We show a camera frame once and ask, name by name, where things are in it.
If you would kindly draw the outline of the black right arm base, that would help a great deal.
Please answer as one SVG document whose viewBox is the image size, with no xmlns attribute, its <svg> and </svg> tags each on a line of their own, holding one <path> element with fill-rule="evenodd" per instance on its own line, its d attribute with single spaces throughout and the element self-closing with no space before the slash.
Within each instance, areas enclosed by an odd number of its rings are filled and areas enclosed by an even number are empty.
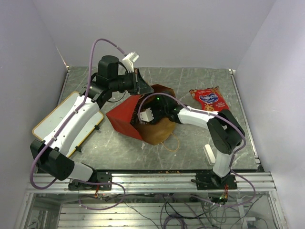
<svg viewBox="0 0 305 229">
<path fill-rule="evenodd" d="M 237 189 L 235 175 L 229 172 L 224 177 L 217 176 L 212 170 L 202 170 L 191 180 L 198 190 Z"/>
</svg>

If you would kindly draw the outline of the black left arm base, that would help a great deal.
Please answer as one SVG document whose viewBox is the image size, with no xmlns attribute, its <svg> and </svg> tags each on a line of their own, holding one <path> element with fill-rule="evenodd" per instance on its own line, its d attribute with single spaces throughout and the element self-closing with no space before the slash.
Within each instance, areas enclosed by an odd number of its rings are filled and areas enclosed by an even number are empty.
<svg viewBox="0 0 305 229">
<path fill-rule="evenodd" d="M 109 172 L 95 170 L 93 175 L 86 183 L 79 182 L 76 179 L 70 181 L 68 190 L 86 191 L 86 190 L 111 190 L 112 175 Z"/>
</svg>

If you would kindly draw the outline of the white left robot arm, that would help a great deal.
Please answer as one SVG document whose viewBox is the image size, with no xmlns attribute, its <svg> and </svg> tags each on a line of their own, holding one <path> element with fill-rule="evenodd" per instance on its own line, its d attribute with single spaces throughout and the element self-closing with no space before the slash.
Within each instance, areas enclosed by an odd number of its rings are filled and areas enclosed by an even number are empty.
<svg viewBox="0 0 305 229">
<path fill-rule="evenodd" d="M 68 113 L 46 137 L 31 143 L 30 151 L 34 161 L 30 169 L 30 180 L 33 180 L 34 169 L 39 168 L 56 180 L 80 180 L 85 189 L 93 189 L 97 185 L 96 170 L 74 162 L 68 158 L 67 153 L 79 132 L 111 99 L 112 93 L 142 95 L 153 92 L 138 68 L 134 67 L 138 58 L 137 52 L 125 55 L 122 60 L 105 55 L 100 59 L 96 73 L 89 70 L 87 84 Z"/>
</svg>

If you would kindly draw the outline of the red cookie snack bag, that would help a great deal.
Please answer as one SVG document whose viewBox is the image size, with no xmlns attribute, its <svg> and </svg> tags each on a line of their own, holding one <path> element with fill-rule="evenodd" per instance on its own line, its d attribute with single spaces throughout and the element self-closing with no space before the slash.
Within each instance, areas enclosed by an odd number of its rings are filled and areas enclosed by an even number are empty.
<svg viewBox="0 0 305 229">
<path fill-rule="evenodd" d="M 229 110 L 229 106 L 220 93 L 218 86 L 206 89 L 191 89 L 189 93 L 194 100 L 201 104 L 202 109 L 205 111 Z"/>
</svg>

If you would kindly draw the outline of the red brown paper bag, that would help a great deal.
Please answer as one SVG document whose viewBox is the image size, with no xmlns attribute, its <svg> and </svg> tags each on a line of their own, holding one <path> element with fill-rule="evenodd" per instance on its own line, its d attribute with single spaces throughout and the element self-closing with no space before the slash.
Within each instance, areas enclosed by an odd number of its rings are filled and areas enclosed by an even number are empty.
<svg viewBox="0 0 305 229">
<path fill-rule="evenodd" d="M 131 95 L 120 105 L 106 113 L 114 130 L 150 145 L 163 144 L 173 134 L 176 123 L 168 118 L 162 118 L 157 124 L 140 124 L 138 108 L 147 95 Z"/>
</svg>

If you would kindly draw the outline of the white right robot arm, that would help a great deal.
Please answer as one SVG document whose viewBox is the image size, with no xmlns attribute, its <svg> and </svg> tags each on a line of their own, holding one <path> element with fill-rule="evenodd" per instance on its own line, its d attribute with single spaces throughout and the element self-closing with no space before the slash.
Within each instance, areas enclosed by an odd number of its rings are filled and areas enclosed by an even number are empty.
<svg viewBox="0 0 305 229">
<path fill-rule="evenodd" d="M 235 154 L 246 145 L 245 132 L 231 111 L 195 109 L 167 93 L 153 93 L 150 97 L 153 98 L 149 105 L 152 113 L 150 123 L 155 124 L 166 117 L 177 124 L 194 125 L 209 131 L 217 149 L 210 183 L 216 189 L 222 188 L 227 183 L 226 176 L 231 173 Z"/>
</svg>

